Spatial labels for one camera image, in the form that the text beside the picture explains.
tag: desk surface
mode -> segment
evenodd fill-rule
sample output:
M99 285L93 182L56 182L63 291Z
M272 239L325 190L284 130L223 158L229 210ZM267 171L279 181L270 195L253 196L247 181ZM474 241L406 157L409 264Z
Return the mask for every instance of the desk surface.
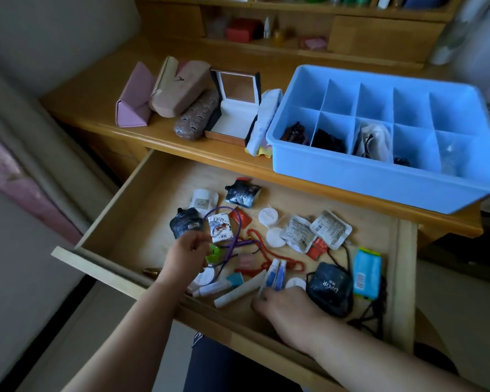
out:
M142 146L169 152L204 164L269 180L288 187L330 197L335 200L375 210L384 214L414 221L428 228L453 232L467 237L482 234L479 204L472 204L454 214L444 215L375 197L312 183L277 174L272 160L252 157L243 147L201 138L195 142L183 140L173 132L174 118L153 114L149 125L137 128L118 128L114 119L115 103L132 69L141 60L155 74L167 55L184 59L205 60L221 69L261 73L262 91L271 88L285 90L297 66L308 63L301 57L276 56L234 48L201 45L194 42L150 42L143 35L132 39L118 50L86 69L76 77L41 99L42 105L58 120L98 134L133 140ZM374 66L315 60L324 66L370 70L390 74L435 78L439 71L411 71L389 66Z

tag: red packet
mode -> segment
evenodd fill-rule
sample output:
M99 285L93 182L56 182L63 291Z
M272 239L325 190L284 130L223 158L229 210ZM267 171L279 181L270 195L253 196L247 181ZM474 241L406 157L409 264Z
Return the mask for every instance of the red packet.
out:
M250 223L252 223L252 219L247 215L247 213L245 213L243 210L241 210L239 206L236 206L234 208L234 210L236 212L238 212L239 215L240 215L240 218L241 218L241 228L242 229L243 228L247 228L247 226ZM230 216L235 220L236 223L240 224L236 212L230 212Z
M316 238L316 240L310 246L309 251L307 252L307 256L313 259L314 261L318 261L318 258L328 250L328 246L323 239Z

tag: tube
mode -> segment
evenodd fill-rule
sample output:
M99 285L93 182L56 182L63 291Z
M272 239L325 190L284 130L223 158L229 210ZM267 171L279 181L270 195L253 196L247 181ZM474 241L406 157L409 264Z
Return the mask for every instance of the tube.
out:
M219 293L231 287L240 286L243 283L241 272L231 274L222 281L211 283L210 285L202 286L199 290L192 294L193 297L208 296L209 294Z
M283 289L283 282L285 282L286 270L287 270L287 261L282 260L280 263L280 267L278 268L276 281L274 282L274 290L276 290L277 292Z
M277 269L280 267L280 261L278 259L272 260L271 266L268 267L267 274L261 283L260 291L258 292L258 297L261 296L263 289L266 287L274 286L276 281Z
M262 270L258 275L256 275L252 279L249 279L241 286L238 286L236 287L236 289L232 290L231 292L228 292L227 294L224 294L223 296L216 298L214 300L214 305L216 306L216 308L221 308L222 306L227 305L228 303L232 303L234 300L243 297L247 293L250 293L251 291L259 288L263 283L263 279L265 278L265 275L267 275L267 271Z

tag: black sample pouch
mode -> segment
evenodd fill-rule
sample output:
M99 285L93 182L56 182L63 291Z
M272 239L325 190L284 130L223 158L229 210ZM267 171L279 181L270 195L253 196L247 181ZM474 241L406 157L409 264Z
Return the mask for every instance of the black sample pouch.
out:
M249 209L254 199L260 194L261 186L246 180L236 180L233 185L226 185L225 190L228 191L225 201Z
M316 272L307 275L307 294L310 299L322 310L338 318L345 318L352 312L352 290L352 277L336 265L319 263Z
M194 229L201 231L203 226L203 220L198 216L198 211L194 207L183 210L178 208L178 214L169 223L171 230L174 234L174 238L178 239L184 232Z

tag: person's leg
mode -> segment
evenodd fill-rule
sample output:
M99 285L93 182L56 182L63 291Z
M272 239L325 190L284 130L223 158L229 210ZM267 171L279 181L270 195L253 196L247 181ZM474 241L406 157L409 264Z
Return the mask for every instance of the person's leg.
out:
M208 337L195 338L183 392L301 392L295 382Z

